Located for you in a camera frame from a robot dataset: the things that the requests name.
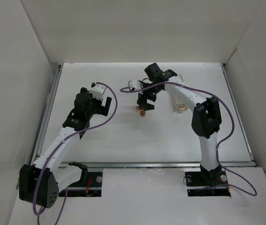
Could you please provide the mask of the clear plastic box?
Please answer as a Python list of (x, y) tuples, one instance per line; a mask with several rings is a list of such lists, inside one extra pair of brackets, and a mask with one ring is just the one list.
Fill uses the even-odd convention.
[(172, 99), (172, 106), (174, 111), (186, 111), (188, 110), (188, 107), (185, 103), (181, 101), (179, 98), (179, 94), (181, 95), (181, 92), (174, 93), (174, 88), (171, 89), (170, 96)]

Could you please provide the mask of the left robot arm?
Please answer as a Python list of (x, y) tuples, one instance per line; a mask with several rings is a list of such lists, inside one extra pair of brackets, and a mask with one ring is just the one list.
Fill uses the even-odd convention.
[(20, 200), (50, 208), (60, 192), (75, 182), (86, 180), (86, 165), (71, 162), (61, 171), (59, 166), (85, 132), (92, 129), (90, 120), (93, 115), (108, 115), (112, 98), (106, 97), (106, 103), (102, 103), (106, 90), (107, 86), (99, 82), (93, 83), (89, 90), (81, 88), (74, 100), (74, 108), (50, 147), (31, 165), (24, 164), (20, 169)]

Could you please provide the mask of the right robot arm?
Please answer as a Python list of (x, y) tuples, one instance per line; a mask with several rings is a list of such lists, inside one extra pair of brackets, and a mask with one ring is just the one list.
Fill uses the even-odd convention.
[(142, 90), (138, 94), (137, 104), (144, 110), (153, 110), (154, 105), (147, 101), (156, 101), (156, 95), (164, 90), (179, 99), (192, 112), (191, 127), (199, 138), (201, 163), (199, 172), (186, 172), (185, 179), (189, 187), (215, 186), (223, 175), (217, 161), (216, 145), (218, 131), (222, 123), (219, 101), (215, 97), (205, 97), (186, 86), (173, 70), (162, 71), (156, 63), (144, 70), (149, 83), (141, 80), (130, 81), (133, 90)]

